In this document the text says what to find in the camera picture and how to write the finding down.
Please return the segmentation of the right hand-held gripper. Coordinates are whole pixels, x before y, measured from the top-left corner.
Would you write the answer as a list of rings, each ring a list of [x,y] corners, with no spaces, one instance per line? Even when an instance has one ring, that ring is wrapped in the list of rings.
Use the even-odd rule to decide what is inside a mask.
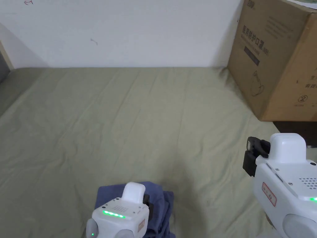
[[[272,228],[259,238],[317,237],[317,165],[296,133],[248,137],[243,169]]]

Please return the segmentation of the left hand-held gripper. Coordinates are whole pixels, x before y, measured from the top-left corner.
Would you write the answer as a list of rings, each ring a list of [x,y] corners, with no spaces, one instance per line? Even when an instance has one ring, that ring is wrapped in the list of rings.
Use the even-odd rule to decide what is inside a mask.
[[[145,186],[129,182],[122,197],[95,209],[86,224],[87,238],[143,238],[150,220],[150,200]]]

